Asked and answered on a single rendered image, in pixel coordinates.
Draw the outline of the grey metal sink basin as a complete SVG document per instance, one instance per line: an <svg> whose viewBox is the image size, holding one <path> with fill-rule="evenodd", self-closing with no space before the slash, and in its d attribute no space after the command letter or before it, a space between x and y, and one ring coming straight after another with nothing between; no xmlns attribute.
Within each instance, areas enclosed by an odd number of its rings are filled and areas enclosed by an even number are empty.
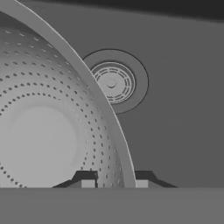
<svg viewBox="0 0 224 224"><path fill-rule="evenodd" d="M148 93L118 116L136 169L178 187L224 187L224 24L21 2L81 57L112 48L143 63Z"/></svg>

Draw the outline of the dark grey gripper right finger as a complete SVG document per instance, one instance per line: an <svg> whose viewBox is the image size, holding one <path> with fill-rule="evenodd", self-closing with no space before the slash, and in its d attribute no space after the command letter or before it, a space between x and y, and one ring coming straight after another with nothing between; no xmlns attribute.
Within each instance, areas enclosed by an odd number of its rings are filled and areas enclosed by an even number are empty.
<svg viewBox="0 0 224 224"><path fill-rule="evenodd" d="M135 171L136 180L148 180L153 184L166 188L176 188L175 185L159 179L153 171Z"/></svg>

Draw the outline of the round metal sink drain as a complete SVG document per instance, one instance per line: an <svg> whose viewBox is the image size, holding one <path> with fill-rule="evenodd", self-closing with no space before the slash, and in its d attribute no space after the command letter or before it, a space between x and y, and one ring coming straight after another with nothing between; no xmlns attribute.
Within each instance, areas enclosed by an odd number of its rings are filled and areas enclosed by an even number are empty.
<svg viewBox="0 0 224 224"><path fill-rule="evenodd" d="M101 49L83 58L115 113L139 106L150 87L144 64L133 54L119 49Z"/></svg>

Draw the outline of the grey perforated metal colander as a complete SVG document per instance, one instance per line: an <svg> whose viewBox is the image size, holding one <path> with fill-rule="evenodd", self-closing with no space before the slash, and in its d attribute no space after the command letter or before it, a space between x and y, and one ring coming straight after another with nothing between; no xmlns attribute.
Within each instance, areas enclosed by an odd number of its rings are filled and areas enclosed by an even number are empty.
<svg viewBox="0 0 224 224"><path fill-rule="evenodd" d="M57 31L0 0L0 187L54 187L83 171L100 187L135 186L116 114Z"/></svg>

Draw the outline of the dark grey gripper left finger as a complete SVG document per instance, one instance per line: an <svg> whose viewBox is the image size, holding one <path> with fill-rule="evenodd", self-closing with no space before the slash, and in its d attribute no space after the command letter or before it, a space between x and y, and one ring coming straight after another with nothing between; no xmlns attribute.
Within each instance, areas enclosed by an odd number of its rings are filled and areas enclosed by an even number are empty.
<svg viewBox="0 0 224 224"><path fill-rule="evenodd" d="M57 184L54 188L97 188L98 171L77 171L72 178Z"/></svg>

